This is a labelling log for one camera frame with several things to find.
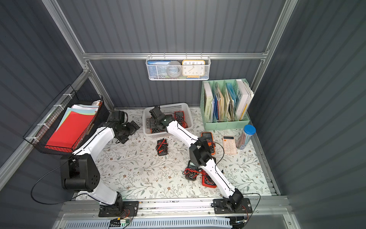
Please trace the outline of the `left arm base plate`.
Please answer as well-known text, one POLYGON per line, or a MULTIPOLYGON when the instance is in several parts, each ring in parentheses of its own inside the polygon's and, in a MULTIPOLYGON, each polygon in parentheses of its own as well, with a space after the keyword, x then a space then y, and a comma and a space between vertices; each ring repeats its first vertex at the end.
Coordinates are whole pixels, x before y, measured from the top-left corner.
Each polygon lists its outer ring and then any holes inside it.
POLYGON ((139 201, 122 201, 113 205, 100 205, 98 217, 134 217, 137 214, 139 201))

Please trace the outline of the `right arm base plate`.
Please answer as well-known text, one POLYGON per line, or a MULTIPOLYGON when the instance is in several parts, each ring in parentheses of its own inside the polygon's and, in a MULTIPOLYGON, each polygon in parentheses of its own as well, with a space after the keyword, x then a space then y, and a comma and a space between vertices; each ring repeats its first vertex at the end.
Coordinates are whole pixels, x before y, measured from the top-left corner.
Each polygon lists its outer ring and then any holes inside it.
POLYGON ((215 214, 249 214, 253 212, 250 199, 243 198, 240 203, 230 203, 224 198, 213 200, 211 207, 214 208, 215 214))

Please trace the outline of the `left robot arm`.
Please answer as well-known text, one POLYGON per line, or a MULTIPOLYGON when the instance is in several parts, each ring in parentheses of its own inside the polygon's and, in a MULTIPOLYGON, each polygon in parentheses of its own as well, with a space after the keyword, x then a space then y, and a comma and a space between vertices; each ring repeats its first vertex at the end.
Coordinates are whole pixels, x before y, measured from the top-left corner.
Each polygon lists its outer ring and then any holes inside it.
POLYGON ((103 206, 121 208, 121 194, 102 181, 95 160, 114 138, 117 143, 124 144, 139 128, 134 121, 128 121, 125 111, 112 111, 107 121, 101 123, 82 146, 61 158, 62 188, 87 195, 103 206))

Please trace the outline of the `red multimeter with wound leads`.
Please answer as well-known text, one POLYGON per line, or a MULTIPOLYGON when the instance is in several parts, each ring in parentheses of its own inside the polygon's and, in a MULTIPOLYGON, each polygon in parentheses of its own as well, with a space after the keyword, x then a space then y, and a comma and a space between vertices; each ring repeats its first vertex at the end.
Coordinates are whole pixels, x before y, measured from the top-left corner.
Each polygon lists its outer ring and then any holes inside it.
POLYGON ((184 111, 176 111, 174 112, 174 118, 175 120, 183 127, 188 128, 188 124, 185 121, 185 114, 184 111))

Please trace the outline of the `orange multimeter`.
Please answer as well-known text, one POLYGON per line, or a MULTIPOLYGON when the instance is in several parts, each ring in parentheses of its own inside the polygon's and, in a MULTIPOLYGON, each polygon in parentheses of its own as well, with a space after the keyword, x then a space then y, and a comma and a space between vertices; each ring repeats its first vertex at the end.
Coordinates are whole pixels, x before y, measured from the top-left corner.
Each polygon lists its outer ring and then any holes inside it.
POLYGON ((163 132, 163 131, 164 131, 163 129, 161 129, 161 128, 156 124, 155 119, 150 118, 150 119, 149 119, 149 122, 150 122, 150 130, 151 130, 151 134, 154 134, 154 133, 161 133, 161 132, 163 132))
POLYGON ((208 146, 210 148, 211 155, 214 156, 216 154, 216 150, 215 150, 215 142, 213 140, 212 133, 211 132, 202 132, 201 137, 207 141, 208 146))

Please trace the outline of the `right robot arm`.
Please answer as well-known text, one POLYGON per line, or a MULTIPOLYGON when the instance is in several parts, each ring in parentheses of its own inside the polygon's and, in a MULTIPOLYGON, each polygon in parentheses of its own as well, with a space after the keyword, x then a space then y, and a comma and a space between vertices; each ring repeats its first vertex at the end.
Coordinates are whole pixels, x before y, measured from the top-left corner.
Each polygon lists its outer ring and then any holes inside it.
POLYGON ((189 148, 191 162, 204 170, 219 188, 223 199, 226 201, 227 208, 234 212, 242 208, 241 202, 244 199, 243 194, 232 185, 218 168, 212 157, 208 142, 202 138, 190 133, 183 128, 174 118, 165 115, 159 106, 155 106, 149 111, 154 119, 155 125, 165 130, 171 135, 176 136, 189 148))

